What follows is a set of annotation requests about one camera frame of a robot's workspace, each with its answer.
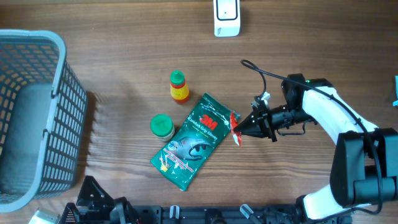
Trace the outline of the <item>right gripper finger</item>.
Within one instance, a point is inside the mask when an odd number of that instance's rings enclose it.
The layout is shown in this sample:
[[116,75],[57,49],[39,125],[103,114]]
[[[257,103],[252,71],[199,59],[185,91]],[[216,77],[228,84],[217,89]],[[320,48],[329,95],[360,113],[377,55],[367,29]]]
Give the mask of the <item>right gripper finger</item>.
[[262,121],[262,112],[263,110],[258,109],[258,108],[253,108],[252,112],[240,123],[256,123],[263,127],[263,124],[261,124]]
[[234,129],[234,132],[241,133],[245,136],[251,136],[255,138],[268,138],[269,133],[263,127],[256,123],[240,123]]

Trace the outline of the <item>green 3M glove packet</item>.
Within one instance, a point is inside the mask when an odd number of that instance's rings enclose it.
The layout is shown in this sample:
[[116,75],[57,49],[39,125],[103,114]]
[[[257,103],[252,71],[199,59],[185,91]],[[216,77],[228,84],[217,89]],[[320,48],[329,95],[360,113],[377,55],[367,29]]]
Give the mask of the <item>green 3M glove packet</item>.
[[205,93],[179,131],[150,163],[180,190],[186,191],[206,160],[231,132],[240,114]]

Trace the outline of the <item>red yellow sauce bottle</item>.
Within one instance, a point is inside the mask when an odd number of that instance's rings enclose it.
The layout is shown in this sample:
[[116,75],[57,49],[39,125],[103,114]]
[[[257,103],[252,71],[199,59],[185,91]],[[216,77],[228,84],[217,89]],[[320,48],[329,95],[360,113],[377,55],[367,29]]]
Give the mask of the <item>red yellow sauce bottle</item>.
[[190,98],[190,90],[184,74],[175,70],[170,74],[170,95],[178,104],[186,103]]

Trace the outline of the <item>green lid jar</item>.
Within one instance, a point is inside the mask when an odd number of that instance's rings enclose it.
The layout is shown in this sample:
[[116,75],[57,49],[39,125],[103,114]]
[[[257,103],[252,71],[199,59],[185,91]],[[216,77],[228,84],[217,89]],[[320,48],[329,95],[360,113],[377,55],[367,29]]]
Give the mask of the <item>green lid jar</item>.
[[169,141],[175,134],[175,126],[170,116],[157,114],[150,121],[150,130],[161,141]]

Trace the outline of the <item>light green tissue packet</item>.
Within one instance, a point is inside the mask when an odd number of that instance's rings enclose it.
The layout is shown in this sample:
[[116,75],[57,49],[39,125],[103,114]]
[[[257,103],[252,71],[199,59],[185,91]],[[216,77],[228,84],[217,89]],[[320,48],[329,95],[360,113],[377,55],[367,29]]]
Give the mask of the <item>light green tissue packet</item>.
[[394,77],[395,80],[395,93],[396,93],[396,100],[392,103],[394,107],[398,107],[398,76]]

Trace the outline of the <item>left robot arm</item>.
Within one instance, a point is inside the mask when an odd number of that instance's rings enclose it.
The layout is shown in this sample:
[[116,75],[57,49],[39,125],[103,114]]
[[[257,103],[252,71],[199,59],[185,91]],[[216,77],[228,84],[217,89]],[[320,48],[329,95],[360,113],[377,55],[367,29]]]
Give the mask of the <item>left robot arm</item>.
[[87,175],[75,203],[68,203],[59,223],[132,223],[142,217],[126,197],[113,199],[94,177]]

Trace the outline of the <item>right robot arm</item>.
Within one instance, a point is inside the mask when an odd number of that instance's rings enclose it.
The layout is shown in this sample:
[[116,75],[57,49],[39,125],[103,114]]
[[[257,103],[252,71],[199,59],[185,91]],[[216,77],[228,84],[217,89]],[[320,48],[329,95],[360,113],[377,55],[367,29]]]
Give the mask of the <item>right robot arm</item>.
[[281,89],[286,103],[276,108],[268,93],[255,97],[252,113],[232,127],[235,141],[244,135],[275,141],[291,126],[313,122],[332,138],[335,153],[327,186],[294,204],[265,206],[264,223],[351,223],[353,212],[397,200],[396,130],[360,117],[324,78],[291,74]]

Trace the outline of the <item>white barcode scanner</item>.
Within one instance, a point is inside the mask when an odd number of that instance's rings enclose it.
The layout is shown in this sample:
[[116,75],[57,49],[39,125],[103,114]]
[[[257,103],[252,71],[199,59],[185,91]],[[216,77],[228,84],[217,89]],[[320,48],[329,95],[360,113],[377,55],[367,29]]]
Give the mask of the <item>white barcode scanner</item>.
[[240,33],[240,0],[213,0],[214,35],[234,37]]

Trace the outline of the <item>grey plastic mesh basket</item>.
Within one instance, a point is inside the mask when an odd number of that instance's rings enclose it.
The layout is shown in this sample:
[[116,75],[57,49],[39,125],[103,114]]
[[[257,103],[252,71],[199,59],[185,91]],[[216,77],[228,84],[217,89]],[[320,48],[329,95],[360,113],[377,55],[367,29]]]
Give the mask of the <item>grey plastic mesh basket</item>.
[[3,213],[74,185],[87,106],[58,34],[1,31]]

